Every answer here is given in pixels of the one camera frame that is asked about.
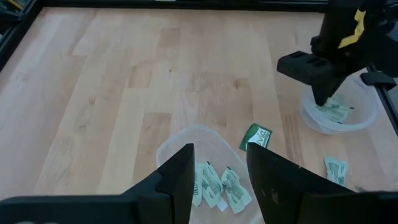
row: yellow part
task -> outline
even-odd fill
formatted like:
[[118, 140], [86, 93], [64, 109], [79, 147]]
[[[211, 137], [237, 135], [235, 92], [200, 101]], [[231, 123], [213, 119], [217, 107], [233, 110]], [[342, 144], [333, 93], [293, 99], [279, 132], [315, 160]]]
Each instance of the yellow part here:
[[11, 3], [13, 6], [17, 7], [19, 10], [24, 9], [20, 4], [18, 4], [18, 2], [15, 2], [14, 0], [7, 0], [7, 2]]
[[358, 21], [358, 25], [354, 30], [354, 35], [345, 37], [341, 40], [340, 45], [338, 48], [346, 47], [347, 45], [356, 43], [359, 40], [359, 37], [362, 35], [363, 31], [365, 30], [364, 27], [364, 18], [365, 18], [366, 11], [361, 12], [359, 9], [356, 11], [354, 19]]

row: wood grain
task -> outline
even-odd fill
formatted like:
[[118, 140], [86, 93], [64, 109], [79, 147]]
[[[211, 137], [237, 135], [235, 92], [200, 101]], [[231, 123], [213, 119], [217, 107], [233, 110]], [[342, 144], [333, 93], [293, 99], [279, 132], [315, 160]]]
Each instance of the wood grain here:
[[397, 136], [381, 108], [368, 129], [326, 136], [299, 113], [305, 85], [277, 60], [310, 50], [321, 14], [45, 8], [0, 74], [0, 198], [119, 194], [156, 169], [155, 153], [194, 124], [236, 152], [252, 123], [269, 149], [347, 187], [398, 190]]

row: crumpled packet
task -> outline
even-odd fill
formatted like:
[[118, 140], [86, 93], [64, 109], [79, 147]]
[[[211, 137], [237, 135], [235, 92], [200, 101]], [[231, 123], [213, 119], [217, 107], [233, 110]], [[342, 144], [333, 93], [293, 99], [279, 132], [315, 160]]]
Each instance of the crumpled packet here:
[[223, 184], [213, 166], [206, 162], [203, 166], [202, 192], [207, 204], [213, 208], [220, 201]]
[[316, 105], [316, 109], [321, 111], [325, 118], [340, 124], [344, 123], [348, 115], [354, 110], [353, 107], [344, 104], [341, 96], [329, 98], [325, 105]]
[[347, 162], [339, 161], [338, 159], [330, 156], [326, 156], [324, 159], [326, 165], [327, 179], [339, 184], [341, 186], [346, 185], [346, 174], [347, 174]]
[[203, 163], [195, 162], [195, 182], [194, 182], [194, 185], [193, 185], [192, 203], [196, 207], [199, 207], [200, 204], [201, 204], [203, 167], [204, 167]]
[[234, 214], [241, 212], [252, 201], [249, 192], [239, 183], [239, 175], [227, 167], [221, 176], [225, 193]]

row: clear plastic bowl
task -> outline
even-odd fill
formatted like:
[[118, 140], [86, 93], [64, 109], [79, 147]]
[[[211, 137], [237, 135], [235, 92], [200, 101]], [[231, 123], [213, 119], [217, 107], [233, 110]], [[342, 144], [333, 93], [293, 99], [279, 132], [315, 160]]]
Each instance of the clear plastic bowl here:
[[263, 219], [261, 213], [258, 214], [258, 215], [253, 219], [253, 221], [251, 222], [251, 224], [265, 224], [265, 221], [264, 221], [264, 219]]
[[[240, 176], [241, 185], [248, 190], [253, 198], [245, 209], [237, 214], [232, 212], [229, 205], [223, 212], [217, 206], [210, 208], [203, 198], [198, 208], [192, 204], [190, 223], [251, 223], [259, 212], [259, 206], [251, 187], [246, 163], [239, 158], [234, 149], [220, 135], [210, 128], [194, 125], [175, 133], [157, 150], [157, 167], [160, 167], [187, 143], [193, 143], [195, 146], [195, 160], [198, 162], [209, 161], [219, 177], [221, 177], [227, 166], [234, 170]], [[225, 193], [223, 193], [222, 197], [228, 203]]]
[[346, 106], [354, 108], [341, 124], [329, 120], [316, 108], [310, 86], [304, 89], [300, 114], [307, 126], [323, 134], [341, 134], [366, 128], [375, 122], [379, 111], [376, 90], [373, 86], [366, 86], [359, 77], [348, 77], [334, 96], [344, 99]]

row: black plastic bracket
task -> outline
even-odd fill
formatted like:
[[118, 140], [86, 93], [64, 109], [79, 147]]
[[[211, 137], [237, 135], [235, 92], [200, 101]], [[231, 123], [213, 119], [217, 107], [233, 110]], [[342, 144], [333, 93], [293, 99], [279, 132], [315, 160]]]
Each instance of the black plastic bracket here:
[[379, 88], [385, 88], [387, 91], [397, 86], [392, 77], [382, 72], [365, 72], [361, 74], [362, 82]]
[[290, 78], [310, 85], [317, 105], [323, 106], [343, 83], [346, 74], [338, 63], [297, 51], [278, 60], [276, 70]]

